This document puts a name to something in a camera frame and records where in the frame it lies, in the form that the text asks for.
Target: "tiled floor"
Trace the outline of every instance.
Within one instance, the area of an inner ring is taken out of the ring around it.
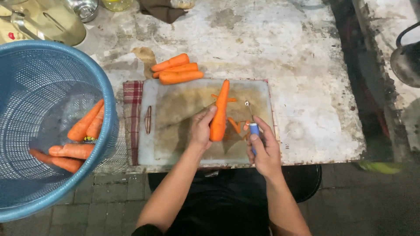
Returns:
[[[420,235],[420,170],[363,172],[323,165],[316,195],[299,207],[314,236]],[[145,175],[90,176],[57,205],[4,224],[6,236],[128,236],[150,189]]]

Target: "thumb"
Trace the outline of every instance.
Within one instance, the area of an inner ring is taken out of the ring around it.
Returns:
[[[252,146],[255,148],[255,151],[257,152],[257,154],[266,152],[264,148],[264,144],[258,135],[251,134],[249,139],[251,140]]]
[[[216,106],[210,106],[210,108],[207,110],[206,114],[203,116],[203,119],[201,119],[201,122],[205,124],[210,124],[211,120],[213,119],[214,115],[216,114],[217,107]]]

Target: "person's left hand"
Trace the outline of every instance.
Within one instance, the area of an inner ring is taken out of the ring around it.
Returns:
[[[217,107],[212,105],[208,109],[204,109],[192,117],[189,131],[189,147],[195,147],[201,151],[205,151],[211,146],[213,142],[210,141],[209,124],[216,114],[216,111]]]

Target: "vegetable peeler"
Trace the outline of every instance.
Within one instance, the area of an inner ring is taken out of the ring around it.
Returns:
[[[252,109],[251,104],[248,101],[245,101],[245,105],[249,107],[249,111],[251,113],[252,117],[252,123],[249,124],[249,131],[251,131],[251,134],[256,134],[258,137],[260,136],[260,128],[258,127],[257,123],[254,121],[254,116],[252,115]],[[252,152],[255,156],[257,156],[257,152],[255,151],[255,148],[252,147]]]

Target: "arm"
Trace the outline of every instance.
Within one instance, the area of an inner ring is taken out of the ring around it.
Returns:
[[[252,134],[248,140],[247,154],[249,161],[255,164],[258,172],[266,180],[271,230],[274,235],[310,236],[309,228],[284,180],[280,146],[270,126],[259,117],[254,116],[254,120],[264,132],[261,138],[265,139],[265,147],[261,139]],[[252,146],[257,153],[256,157],[252,152]]]
[[[181,209],[201,156],[212,142],[209,123],[217,108],[210,107],[192,117],[190,142],[179,161],[166,175],[147,201],[137,221],[137,227],[152,224],[166,232]]]

